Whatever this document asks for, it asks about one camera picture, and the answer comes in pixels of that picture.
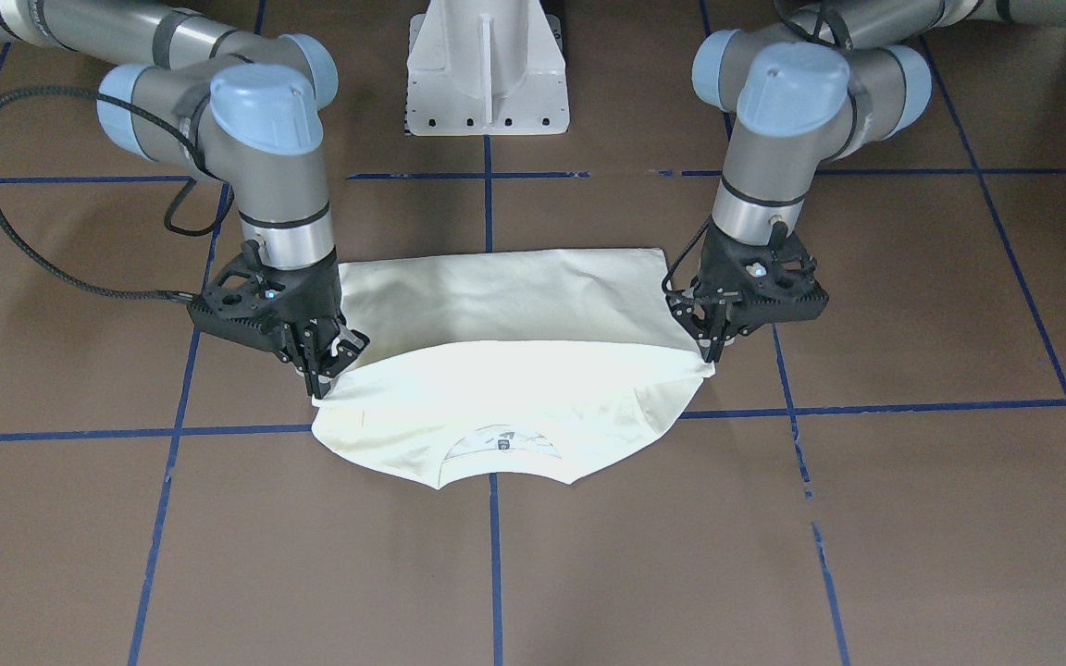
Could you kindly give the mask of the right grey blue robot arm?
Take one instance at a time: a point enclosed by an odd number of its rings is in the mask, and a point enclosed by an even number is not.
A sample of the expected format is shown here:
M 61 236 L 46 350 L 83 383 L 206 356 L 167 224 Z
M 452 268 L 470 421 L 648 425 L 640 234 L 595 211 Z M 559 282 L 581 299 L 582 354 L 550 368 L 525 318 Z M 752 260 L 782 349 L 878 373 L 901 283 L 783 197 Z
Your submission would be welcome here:
M 16 232 L 5 235 L 48 273 L 119 300 L 183 304 L 195 327 L 292 366 L 312 397 L 368 345 L 348 327 L 335 249 L 320 111 L 338 70 L 309 35 L 275 39 L 191 9 L 156 1 L 0 1 L 0 43 L 33 43 L 113 65 L 94 90 L 32 87 L 0 110 L 39 96 L 90 100 L 107 139 L 154 163 L 185 168 L 192 184 L 229 191 L 240 253 L 199 292 L 107 290 L 56 269 Z

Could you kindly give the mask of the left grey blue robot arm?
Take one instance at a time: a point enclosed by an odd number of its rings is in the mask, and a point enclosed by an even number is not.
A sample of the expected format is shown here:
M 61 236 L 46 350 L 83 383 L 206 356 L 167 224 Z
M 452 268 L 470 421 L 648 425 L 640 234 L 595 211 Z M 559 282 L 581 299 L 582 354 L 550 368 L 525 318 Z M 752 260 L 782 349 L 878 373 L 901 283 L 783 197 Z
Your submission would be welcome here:
M 934 77 L 906 39 L 969 19 L 1066 27 L 1066 1 L 815 1 L 702 42 L 693 88 L 734 126 L 694 239 L 698 273 L 663 292 L 706 362 L 739 336 L 824 311 L 815 260 L 796 235 L 815 170 L 917 121 Z

